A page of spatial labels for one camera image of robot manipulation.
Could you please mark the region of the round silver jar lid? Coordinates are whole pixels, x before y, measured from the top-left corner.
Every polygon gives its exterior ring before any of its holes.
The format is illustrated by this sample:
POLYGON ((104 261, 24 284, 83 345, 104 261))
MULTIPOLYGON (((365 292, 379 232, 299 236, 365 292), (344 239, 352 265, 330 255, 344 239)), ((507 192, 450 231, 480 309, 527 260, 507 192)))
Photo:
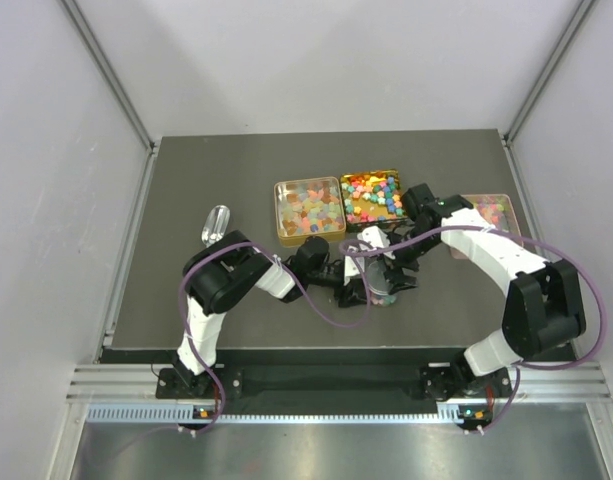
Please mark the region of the round silver jar lid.
POLYGON ((366 263, 365 276, 373 294, 384 296, 389 293, 390 287, 386 280, 386 271, 386 265, 380 259, 373 259, 366 263))

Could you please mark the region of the silver metal scoop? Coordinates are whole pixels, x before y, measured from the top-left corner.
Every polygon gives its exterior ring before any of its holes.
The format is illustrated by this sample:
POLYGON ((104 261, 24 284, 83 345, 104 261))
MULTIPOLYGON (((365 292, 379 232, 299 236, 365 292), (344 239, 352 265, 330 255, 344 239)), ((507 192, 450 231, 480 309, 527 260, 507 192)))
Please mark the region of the silver metal scoop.
POLYGON ((230 217, 231 211, 225 205, 216 205, 210 210, 201 232, 201 241, 206 247, 212 246, 225 236, 230 217))

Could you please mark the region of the clear glass jar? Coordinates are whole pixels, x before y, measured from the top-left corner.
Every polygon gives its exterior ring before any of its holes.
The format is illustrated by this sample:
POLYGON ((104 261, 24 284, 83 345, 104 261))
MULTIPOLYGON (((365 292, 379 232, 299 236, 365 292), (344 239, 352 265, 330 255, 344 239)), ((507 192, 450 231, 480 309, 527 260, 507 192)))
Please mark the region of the clear glass jar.
POLYGON ((370 301, 374 306, 386 307, 393 305, 397 301, 396 295, 382 294, 382 293, 370 293, 370 301))

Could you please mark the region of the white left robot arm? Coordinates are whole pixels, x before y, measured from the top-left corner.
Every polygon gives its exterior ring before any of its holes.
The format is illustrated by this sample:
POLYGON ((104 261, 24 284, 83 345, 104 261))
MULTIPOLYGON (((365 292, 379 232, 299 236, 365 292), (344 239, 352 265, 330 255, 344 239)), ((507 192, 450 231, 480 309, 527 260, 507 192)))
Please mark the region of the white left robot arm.
POLYGON ((320 236, 308 237, 283 261, 263 253, 239 230, 193 256, 183 267, 180 285, 185 326, 173 363, 180 387, 195 397, 210 390, 213 374, 209 367, 216 363, 225 315, 254 288, 291 303, 314 285, 331 289, 340 308, 365 306, 364 282, 348 279, 344 261, 330 261, 329 257, 330 244, 320 236))

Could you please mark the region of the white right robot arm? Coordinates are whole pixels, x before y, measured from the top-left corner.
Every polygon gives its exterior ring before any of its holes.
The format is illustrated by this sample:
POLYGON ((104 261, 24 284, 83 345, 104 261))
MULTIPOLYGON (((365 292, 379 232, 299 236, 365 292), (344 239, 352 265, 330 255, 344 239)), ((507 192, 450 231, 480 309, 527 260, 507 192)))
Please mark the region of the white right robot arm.
POLYGON ((412 229, 389 240, 397 265, 417 269, 418 259, 444 243, 487 274, 505 295, 501 326, 458 353, 448 367, 425 367, 427 391, 438 400, 478 394, 490 375, 565 344, 586 330, 577 268, 526 250, 485 220, 460 195, 439 199, 427 184, 402 196, 412 229))

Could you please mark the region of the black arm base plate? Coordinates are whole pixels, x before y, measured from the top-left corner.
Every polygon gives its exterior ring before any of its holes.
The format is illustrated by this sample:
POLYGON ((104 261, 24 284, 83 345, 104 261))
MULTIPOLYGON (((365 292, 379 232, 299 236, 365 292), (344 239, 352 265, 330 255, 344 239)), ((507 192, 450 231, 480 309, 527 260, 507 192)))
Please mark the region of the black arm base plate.
POLYGON ((229 365, 215 377, 189 377, 176 368, 159 374, 155 397, 166 400, 252 399, 263 393, 394 393, 411 400, 446 401, 456 397, 495 399, 511 393, 508 371, 502 369, 466 387, 459 387, 446 366, 405 365, 229 365))

